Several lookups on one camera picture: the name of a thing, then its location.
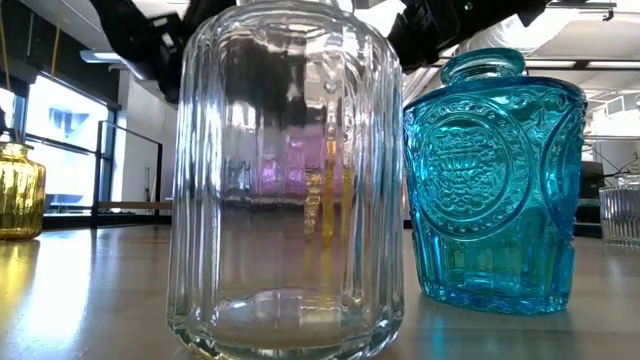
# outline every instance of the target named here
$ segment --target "window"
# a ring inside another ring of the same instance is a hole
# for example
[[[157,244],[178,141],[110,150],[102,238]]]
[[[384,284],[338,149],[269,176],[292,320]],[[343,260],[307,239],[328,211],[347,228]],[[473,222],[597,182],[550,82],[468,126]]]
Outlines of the window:
[[[32,141],[27,144],[33,146],[29,158],[47,168],[47,212],[91,206],[96,163],[93,154],[80,154]]]
[[[87,212],[93,204],[98,124],[112,120],[113,112],[42,76],[30,86],[26,109],[26,143],[34,148],[29,158],[47,169],[46,212]],[[113,137],[113,131],[103,136],[104,199],[110,196]]]
[[[0,88],[0,107],[5,113],[5,121],[7,126],[13,128],[16,126],[16,116],[20,113],[21,101],[24,99],[14,95],[11,91]],[[0,141],[9,141],[9,135],[0,134]]]
[[[38,76],[31,85],[29,134],[95,151],[98,122],[108,117],[106,106],[47,78]]]

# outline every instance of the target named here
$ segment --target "metal railing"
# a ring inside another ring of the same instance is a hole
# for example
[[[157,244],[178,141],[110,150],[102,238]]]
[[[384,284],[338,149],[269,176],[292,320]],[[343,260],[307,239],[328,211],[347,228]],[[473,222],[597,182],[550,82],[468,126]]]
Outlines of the metal railing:
[[[150,143],[157,145],[158,155],[156,159],[156,180],[155,180],[155,194],[154,194],[155,205],[154,203],[150,203],[150,202],[144,202],[144,203],[111,202],[111,201],[100,202],[100,182],[102,178],[102,160],[104,157],[104,155],[102,154],[102,141],[103,141],[102,136],[103,136],[104,126],[109,126],[113,129],[124,131],[127,134],[133,135],[137,138],[146,140]],[[162,185],[162,148],[163,148],[162,143],[155,141],[153,139],[150,139],[144,135],[138,134],[135,131],[131,131],[129,129],[123,128],[121,126],[118,126],[116,124],[110,123],[105,120],[102,120],[98,123],[98,138],[96,140],[96,151],[95,151],[96,168],[95,168],[95,177],[94,177],[94,183],[93,183],[93,205],[91,206],[91,228],[92,229],[97,229],[98,226],[100,225],[99,212],[100,212],[100,209],[105,209],[105,208],[121,207],[121,208],[129,208],[129,209],[136,209],[136,208],[154,209],[154,217],[156,218],[157,221],[160,221],[160,209],[167,208],[166,206],[164,206],[166,204],[163,205],[160,203],[160,189]]]

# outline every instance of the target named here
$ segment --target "glass jar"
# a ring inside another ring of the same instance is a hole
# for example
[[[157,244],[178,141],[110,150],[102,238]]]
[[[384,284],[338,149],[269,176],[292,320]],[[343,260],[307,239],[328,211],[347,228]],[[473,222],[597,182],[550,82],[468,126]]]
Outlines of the glass jar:
[[[618,185],[600,189],[602,239],[640,247],[640,174],[617,175]]]
[[[29,150],[0,142],[0,241],[33,239],[42,232],[46,171],[27,159]]]
[[[397,334],[402,72],[329,1],[257,1],[185,53],[168,324],[228,359],[361,359]]]
[[[449,61],[443,89],[405,110],[405,156],[424,292],[502,313],[565,309],[586,101],[520,76],[517,51]]]

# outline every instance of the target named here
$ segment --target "ribbed glass jar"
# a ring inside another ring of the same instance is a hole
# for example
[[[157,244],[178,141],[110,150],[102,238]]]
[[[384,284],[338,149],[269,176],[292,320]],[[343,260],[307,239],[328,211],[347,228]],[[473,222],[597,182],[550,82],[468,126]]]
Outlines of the ribbed glass jar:
[[[184,61],[169,326],[205,356],[375,355],[404,312],[397,56],[333,3],[259,1]]]
[[[0,241],[33,239],[42,232],[46,171],[27,158],[31,149],[0,143]]]
[[[618,186],[600,189],[600,223],[605,243],[640,247],[640,175],[616,176]]]
[[[516,314],[565,309],[573,276],[586,101],[485,49],[405,111],[418,276],[436,300]]]

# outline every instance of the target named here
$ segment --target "wall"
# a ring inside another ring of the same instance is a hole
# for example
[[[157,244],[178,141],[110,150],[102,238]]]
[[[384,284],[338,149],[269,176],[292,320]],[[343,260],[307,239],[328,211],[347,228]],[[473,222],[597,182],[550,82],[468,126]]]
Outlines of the wall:
[[[640,112],[626,111],[606,116],[604,110],[597,111],[593,114],[593,134],[640,136]],[[625,165],[625,169],[631,172],[639,171],[640,161],[635,160],[640,154],[640,141],[601,140],[594,142],[594,148],[598,153],[593,153],[593,159],[602,163],[605,174],[615,174]]]
[[[129,72],[120,75],[119,98],[123,111],[118,115],[118,124],[163,144],[160,199],[164,201],[173,193],[177,112],[136,83]],[[115,152],[113,200],[145,201],[145,170],[149,170],[150,191],[153,191],[157,146],[118,131]]]

